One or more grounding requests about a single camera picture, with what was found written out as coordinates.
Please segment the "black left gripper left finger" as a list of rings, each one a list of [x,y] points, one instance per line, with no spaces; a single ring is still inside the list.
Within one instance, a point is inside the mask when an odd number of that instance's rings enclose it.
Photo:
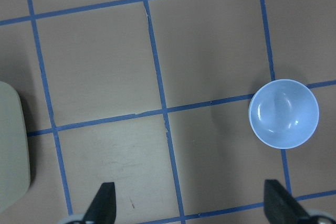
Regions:
[[[114,182],[102,183],[88,210],[83,223],[115,223],[117,215]]]

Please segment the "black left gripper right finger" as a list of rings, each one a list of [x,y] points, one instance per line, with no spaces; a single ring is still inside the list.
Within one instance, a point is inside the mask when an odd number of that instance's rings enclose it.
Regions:
[[[271,224],[312,223],[310,215],[276,179],[264,182],[264,214]]]

